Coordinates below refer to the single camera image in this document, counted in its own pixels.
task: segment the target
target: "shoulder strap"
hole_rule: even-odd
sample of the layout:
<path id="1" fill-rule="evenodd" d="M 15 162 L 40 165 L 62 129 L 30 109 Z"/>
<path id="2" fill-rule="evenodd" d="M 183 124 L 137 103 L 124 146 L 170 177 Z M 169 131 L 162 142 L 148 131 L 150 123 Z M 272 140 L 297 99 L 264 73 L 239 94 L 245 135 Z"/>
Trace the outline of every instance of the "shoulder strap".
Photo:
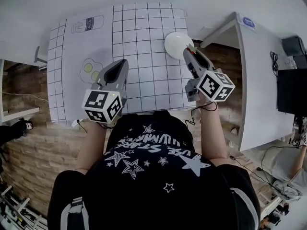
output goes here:
<path id="1" fill-rule="evenodd" d="M 60 230 L 89 230 L 88 213 L 85 208 L 82 197 L 75 198 L 71 204 L 68 204 L 61 214 L 61 229 Z"/>

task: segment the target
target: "white table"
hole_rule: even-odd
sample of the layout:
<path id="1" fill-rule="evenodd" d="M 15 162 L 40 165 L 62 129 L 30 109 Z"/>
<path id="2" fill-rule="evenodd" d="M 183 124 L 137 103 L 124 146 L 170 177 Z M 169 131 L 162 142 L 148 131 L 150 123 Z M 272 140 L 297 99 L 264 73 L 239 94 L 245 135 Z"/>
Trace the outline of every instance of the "white table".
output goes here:
<path id="1" fill-rule="evenodd" d="M 270 51 L 278 54 L 279 69 L 287 69 L 281 39 L 260 24 L 256 24 L 256 31 L 243 26 L 237 16 L 237 13 L 230 15 L 204 39 L 201 47 L 227 34 L 229 29 L 232 31 L 233 27 L 236 28 L 242 61 L 242 121 L 238 136 L 230 132 L 224 134 L 243 151 L 290 134 L 294 115 L 277 110 L 277 82 L 272 71 Z"/>
<path id="2" fill-rule="evenodd" d="M 81 105 L 93 76 L 123 58 L 129 63 L 123 114 L 195 106 L 184 90 L 192 78 L 185 61 L 165 52 L 164 39 L 174 31 L 188 33 L 183 8 L 170 2 L 101 8 L 56 23 L 47 67 L 52 122 L 87 118 Z"/>
<path id="3" fill-rule="evenodd" d="M 4 60 L 0 59 L 0 125 L 4 122 L 10 121 L 12 119 L 21 118 L 29 114 L 39 112 L 39 107 L 25 110 L 18 113 L 7 114 L 7 111 L 3 111 L 2 105 L 2 78 L 3 78 L 3 67 L 4 67 Z"/>

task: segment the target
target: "floor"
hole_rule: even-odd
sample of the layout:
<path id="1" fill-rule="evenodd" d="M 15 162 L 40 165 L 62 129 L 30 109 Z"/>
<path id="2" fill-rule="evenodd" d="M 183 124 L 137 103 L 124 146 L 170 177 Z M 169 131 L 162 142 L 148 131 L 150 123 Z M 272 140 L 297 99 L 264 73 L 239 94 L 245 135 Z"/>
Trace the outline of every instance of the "floor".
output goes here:
<path id="1" fill-rule="evenodd" d="M 231 129 L 240 125 L 242 99 L 242 72 L 240 52 L 237 49 L 210 45 L 202 51 L 211 59 L 216 68 L 222 68 L 236 85 L 235 91 L 228 100 L 219 104 L 223 126 Z M 21 65 L 9 71 L 3 78 L 3 91 L 10 93 L 31 93 L 39 98 L 47 99 L 47 71 Z M 80 144 L 86 133 L 80 127 L 64 128 L 50 122 L 48 103 L 33 96 L 3 94 L 4 110 L 19 110 L 40 107 L 31 120 L 34 128 L 26 137 L 8 142 L 6 147 L 10 153 L 9 163 L 4 163 L 2 177 L 13 185 L 13 190 L 20 198 L 30 197 L 30 206 L 42 215 L 47 215 L 48 203 L 53 182 L 61 171 L 73 169 Z M 172 111 L 172 115 L 181 120 L 190 119 L 190 111 Z M 194 137 L 194 147 L 201 150 L 201 130 L 199 122 L 189 126 Z M 240 156 L 232 150 L 234 156 Z M 241 160 L 251 170 L 255 165 Z"/>

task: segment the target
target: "sketch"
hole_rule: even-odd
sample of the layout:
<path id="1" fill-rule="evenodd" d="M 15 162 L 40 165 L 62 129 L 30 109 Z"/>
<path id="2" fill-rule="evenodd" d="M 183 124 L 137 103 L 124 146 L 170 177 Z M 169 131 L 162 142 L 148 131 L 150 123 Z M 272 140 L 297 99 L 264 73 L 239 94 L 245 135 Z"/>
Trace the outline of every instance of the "sketch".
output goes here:
<path id="1" fill-rule="evenodd" d="M 86 59 L 80 69 L 80 78 L 84 83 L 94 83 L 102 70 L 102 64 L 93 61 L 93 59 Z"/>
<path id="2" fill-rule="evenodd" d="M 71 27 L 71 33 L 82 33 L 99 29 L 104 25 L 105 18 L 103 15 L 90 17 L 81 21 L 78 21 Z"/>

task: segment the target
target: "hand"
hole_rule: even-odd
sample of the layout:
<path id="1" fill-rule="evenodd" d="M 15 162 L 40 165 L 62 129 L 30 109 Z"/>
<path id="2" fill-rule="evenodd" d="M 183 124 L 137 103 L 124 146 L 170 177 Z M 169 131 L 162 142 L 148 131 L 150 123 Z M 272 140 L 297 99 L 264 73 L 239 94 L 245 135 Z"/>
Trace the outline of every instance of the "hand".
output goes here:
<path id="1" fill-rule="evenodd" d="M 205 103 L 209 102 L 208 98 L 202 92 L 199 92 L 198 96 L 200 97 L 200 100 L 201 100 L 200 103 L 201 104 L 205 104 Z"/>

